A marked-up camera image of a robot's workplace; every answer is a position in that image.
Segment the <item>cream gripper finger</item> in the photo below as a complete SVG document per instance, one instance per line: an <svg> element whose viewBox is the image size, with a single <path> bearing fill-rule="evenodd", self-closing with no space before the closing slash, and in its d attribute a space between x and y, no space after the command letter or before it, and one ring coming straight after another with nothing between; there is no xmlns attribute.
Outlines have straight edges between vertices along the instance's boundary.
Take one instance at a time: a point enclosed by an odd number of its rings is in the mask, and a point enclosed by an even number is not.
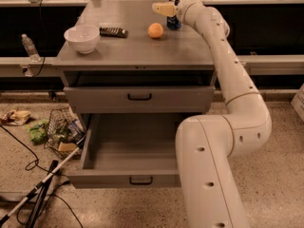
<svg viewBox="0 0 304 228"><path fill-rule="evenodd" d="M154 3L152 10L167 17L173 17L177 14L177 7L171 2Z"/></svg>

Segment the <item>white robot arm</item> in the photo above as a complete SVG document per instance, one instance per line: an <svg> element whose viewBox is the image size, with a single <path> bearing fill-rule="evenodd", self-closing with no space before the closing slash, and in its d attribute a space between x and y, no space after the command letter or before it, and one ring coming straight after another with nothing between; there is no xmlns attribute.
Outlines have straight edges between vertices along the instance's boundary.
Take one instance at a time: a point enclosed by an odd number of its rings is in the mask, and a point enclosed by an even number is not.
<svg viewBox="0 0 304 228"><path fill-rule="evenodd" d="M155 3L152 10L176 16L210 49L227 107L224 115L197 115L176 133L176 156L190 228L250 228L230 157L252 153L272 132L269 110L227 41L230 32L217 9L199 0Z"/></svg>

